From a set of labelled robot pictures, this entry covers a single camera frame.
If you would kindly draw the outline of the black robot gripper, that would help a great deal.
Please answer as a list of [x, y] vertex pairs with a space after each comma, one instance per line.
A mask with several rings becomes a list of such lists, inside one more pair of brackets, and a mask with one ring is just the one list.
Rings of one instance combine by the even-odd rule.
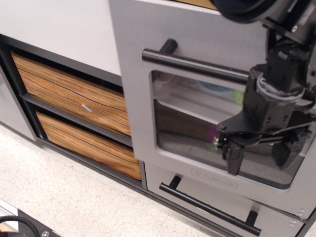
[[305, 87], [288, 72], [266, 74], [258, 65], [249, 72], [242, 110], [218, 124], [218, 147], [227, 160], [228, 173], [237, 176], [245, 149], [270, 143], [272, 157], [280, 169], [289, 168], [311, 134], [311, 104], [296, 103]]

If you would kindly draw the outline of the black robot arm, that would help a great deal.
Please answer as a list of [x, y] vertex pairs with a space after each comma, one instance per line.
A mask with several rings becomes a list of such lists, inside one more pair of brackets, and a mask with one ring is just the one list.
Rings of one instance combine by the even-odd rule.
[[242, 110], [218, 124], [218, 147], [228, 172], [238, 175], [246, 147], [272, 144], [280, 169], [288, 168], [311, 134], [316, 117], [316, 3], [313, 0], [215, 0], [229, 20], [260, 21], [269, 29], [265, 64], [248, 76]]

